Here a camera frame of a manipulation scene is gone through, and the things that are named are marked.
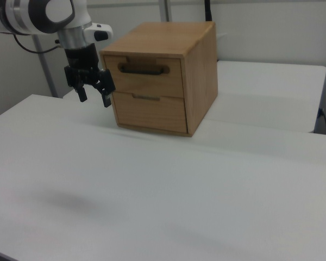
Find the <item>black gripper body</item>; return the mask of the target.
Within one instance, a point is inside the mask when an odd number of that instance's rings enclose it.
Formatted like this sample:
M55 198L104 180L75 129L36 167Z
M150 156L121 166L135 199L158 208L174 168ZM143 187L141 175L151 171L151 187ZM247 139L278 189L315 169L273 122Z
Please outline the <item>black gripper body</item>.
M64 68L68 83L97 83L99 81L98 54L95 45L79 49L65 49L68 66Z

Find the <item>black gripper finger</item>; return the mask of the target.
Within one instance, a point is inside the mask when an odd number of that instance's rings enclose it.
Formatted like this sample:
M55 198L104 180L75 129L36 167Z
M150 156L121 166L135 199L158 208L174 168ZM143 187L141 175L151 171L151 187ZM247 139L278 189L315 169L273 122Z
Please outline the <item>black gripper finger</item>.
M101 70L96 73L98 82L94 86L102 96L105 108L111 106L111 94L116 90L115 84L109 69Z
M64 67L64 71L67 85L71 88L74 88L81 102L85 102L87 100L87 95L84 89L83 75L79 72L79 70L74 69L70 66Z

